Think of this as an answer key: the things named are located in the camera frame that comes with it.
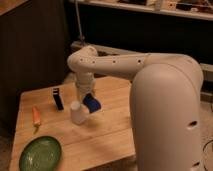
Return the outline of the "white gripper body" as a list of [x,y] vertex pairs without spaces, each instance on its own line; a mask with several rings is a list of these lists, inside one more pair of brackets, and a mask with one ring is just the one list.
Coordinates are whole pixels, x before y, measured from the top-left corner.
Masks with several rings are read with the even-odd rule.
[[95,95],[94,79],[92,79],[88,83],[80,83],[79,81],[77,81],[75,85],[76,85],[77,97],[79,100],[83,100],[87,94]]

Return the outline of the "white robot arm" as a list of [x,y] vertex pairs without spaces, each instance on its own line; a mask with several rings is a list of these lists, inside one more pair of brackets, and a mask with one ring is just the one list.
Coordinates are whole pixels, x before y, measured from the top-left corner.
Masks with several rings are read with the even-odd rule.
[[67,64],[84,96],[93,75],[127,79],[138,171],[204,171],[200,92],[203,73],[184,54],[134,53],[102,56],[92,46],[71,54]]

